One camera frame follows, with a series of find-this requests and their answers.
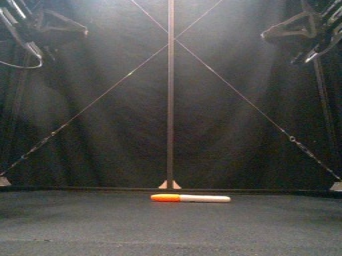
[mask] black curtain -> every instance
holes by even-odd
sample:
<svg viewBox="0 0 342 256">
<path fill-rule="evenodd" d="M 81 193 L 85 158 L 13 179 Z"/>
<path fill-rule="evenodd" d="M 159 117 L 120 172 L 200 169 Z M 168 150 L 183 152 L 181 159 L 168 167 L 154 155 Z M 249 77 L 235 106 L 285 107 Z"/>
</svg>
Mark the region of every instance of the black curtain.
<svg viewBox="0 0 342 256">
<path fill-rule="evenodd" d="M 65 0 L 48 7 L 89 35 L 28 73 L 8 164 L 68 126 L 8 178 L 14 185 L 156 188 L 167 160 L 168 1 Z M 299 11 L 297 1 L 175 1 L 173 178 L 183 188 L 331 185 L 245 102 L 331 162 L 312 65 L 292 66 L 287 52 L 260 39 Z"/>
</svg>

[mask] marker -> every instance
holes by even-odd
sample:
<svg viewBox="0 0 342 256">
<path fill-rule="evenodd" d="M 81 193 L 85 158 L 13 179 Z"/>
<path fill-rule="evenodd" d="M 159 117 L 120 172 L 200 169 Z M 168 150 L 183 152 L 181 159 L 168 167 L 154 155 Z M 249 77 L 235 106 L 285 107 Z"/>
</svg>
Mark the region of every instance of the marker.
<svg viewBox="0 0 342 256">
<path fill-rule="evenodd" d="M 179 194 L 156 194 L 150 196 L 154 202 L 201 202 L 201 203 L 227 203 L 231 201 L 228 196 L 201 196 Z"/>
</svg>

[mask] metal pole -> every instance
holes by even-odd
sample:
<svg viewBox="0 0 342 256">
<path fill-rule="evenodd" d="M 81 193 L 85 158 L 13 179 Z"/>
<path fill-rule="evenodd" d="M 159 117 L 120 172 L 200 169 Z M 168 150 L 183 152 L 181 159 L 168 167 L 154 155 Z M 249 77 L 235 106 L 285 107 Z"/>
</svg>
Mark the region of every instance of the metal pole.
<svg viewBox="0 0 342 256">
<path fill-rule="evenodd" d="M 328 147 L 330 147 L 330 152 L 332 153 L 334 168 L 339 170 L 340 157 L 338 153 L 336 133 L 335 133 L 335 127 L 332 122 L 330 104 L 328 104 L 328 95 L 327 95 L 327 89 L 325 89 L 323 68 L 321 68 L 321 63 L 319 58 L 313 59 L 313 68 L 315 68 L 315 76 L 316 76 L 317 91 L 320 96 L 321 110 L 324 115 Z"/>
<path fill-rule="evenodd" d="M 168 0 L 167 189 L 173 188 L 175 1 Z"/>
</svg>

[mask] white marker barrel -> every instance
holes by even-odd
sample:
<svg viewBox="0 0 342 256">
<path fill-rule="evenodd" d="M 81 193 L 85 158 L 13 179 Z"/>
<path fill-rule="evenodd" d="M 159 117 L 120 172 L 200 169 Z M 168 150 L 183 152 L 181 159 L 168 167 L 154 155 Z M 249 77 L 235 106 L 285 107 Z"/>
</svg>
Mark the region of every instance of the white marker barrel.
<svg viewBox="0 0 342 256">
<path fill-rule="evenodd" d="M 227 203 L 228 196 L 179 195 L 180 202 Z"/>
</svg>

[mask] dark floor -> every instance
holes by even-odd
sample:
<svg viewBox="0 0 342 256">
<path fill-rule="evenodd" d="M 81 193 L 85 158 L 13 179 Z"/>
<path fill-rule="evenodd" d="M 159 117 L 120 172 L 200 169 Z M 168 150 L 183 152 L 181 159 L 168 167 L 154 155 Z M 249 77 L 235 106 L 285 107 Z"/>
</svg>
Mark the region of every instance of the dark floor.
<svg viewBox="0 0 342 256">
<path fill-rule="evenodd" d="M 231 198 L 156 203 L 149 194 L 1 192 L 0 255 L 342 255 L 340 199 Z"/>
</svg>

